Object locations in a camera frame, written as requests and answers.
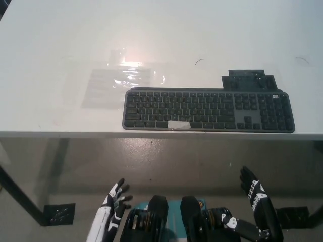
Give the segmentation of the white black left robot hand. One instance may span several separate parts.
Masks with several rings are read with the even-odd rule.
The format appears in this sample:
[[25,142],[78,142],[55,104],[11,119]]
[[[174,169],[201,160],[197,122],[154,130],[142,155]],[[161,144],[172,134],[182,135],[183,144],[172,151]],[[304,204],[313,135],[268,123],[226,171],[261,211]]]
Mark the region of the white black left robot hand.
[[128,202],[133,198],[132,195],[123,195],[130,187],[124,182],[124,178],[116,182],[98,208],[86,239],[88,242],[115,239],[125,211],[131,208]]

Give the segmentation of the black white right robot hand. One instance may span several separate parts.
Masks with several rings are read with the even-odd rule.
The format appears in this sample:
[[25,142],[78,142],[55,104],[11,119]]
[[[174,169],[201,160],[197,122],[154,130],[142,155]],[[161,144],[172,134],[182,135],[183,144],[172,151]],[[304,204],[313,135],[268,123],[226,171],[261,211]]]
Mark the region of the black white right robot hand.
[[283,241],[277,213],[260,180],[247,167],[240,169],[241,188],[250,202],[255,224],[222,213],[219,218],[228,229],[248,241]]

